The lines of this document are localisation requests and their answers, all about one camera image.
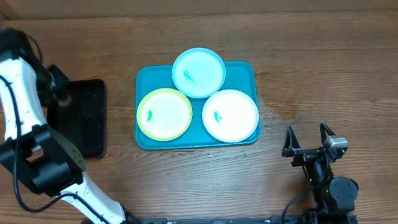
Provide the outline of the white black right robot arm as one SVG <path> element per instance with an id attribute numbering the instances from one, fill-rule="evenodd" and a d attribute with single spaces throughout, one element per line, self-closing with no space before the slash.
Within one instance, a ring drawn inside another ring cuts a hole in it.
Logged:
<path id="1" fill-rule="evenodd" d="M 343 157 L 348 140 L 336 135 L 326 123 L 320 123 L 321 144 L 302 149 L 290 125 L 286 128 L 283 157 L 291 157 L 293 167 L 301 167 L 310 187 L 294 197 L 284 208 L 277 223 L 357 223 L 355 210 L 359 185 L 347 177 L 335 177 L 331 163 Z M 306 208 L 299 217 L 287 218 L 287 210 L 297 200 L 312 193 L 314 208 Z"/>

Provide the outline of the yellow green plate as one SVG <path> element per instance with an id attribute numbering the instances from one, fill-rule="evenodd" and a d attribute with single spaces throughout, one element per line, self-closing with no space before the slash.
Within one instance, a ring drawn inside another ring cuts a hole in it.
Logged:
<path id="1" fill-rule="evenodd" d="M 171 141 L 190 126 L 193 108 L 189 99 L 172 88 L 159 88 L 148 93 L 136 110 L 139 129 L 156 141 Z"/>

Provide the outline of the white plate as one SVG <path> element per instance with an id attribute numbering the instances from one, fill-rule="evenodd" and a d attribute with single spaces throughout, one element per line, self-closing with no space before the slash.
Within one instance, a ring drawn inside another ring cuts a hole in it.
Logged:
<path id="1" fill-rule="evenodd" d="M 259 124 L 259 112 L 247 94 L 238 90 L 221 90 L 205 102 L 202 121 L 215 139 L 236 143 L 255 132 Z"/>

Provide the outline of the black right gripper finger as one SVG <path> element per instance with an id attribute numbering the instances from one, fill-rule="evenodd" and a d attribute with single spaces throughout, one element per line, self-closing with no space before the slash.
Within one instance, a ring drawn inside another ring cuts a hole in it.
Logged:
<path id="1" fill-rule="evenodd" d="M 284 151 L 296 151 L 296 150 L 301 150 L 301 147 L 299 142 L 297 141 L 297 138 L 294 134 L 291 125 L 288 125 L 286 127 Z"/>
<path id="2" fill-rule="evenodd" d="M 328 136 L 334 136 L 335 133 L 327 126 L 325 122 L 322 122 L 320 123 L 320 135 L 322 143 L 324 143 Z"/>

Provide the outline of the light blue plate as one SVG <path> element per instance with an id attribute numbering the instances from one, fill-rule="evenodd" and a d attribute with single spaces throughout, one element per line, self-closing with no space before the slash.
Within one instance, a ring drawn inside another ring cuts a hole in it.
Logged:
<path id="1" fill-rule="evenodd" d="M 172 65 L 175 87 L 190 98 L 207 98 L 221 89 L 226 67 L 221 57 L 206 48 L 181 53 Z"/>

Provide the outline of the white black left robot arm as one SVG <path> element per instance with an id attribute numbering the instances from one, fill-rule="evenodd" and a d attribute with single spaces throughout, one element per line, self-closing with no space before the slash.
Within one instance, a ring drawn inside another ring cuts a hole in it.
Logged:
<path id="1" fill-rule="evenodd" d="M 42 108 L 63 96 L 69 79 L 55 65 L 45 67 L 33 41 L 21 30 L 1 31 L 1 165 L 12 173 L 19 206 L 39 213 L 63 200 L 92 223 L 139 223 L 90 179 L 80 150 L 48 124 Z"/>

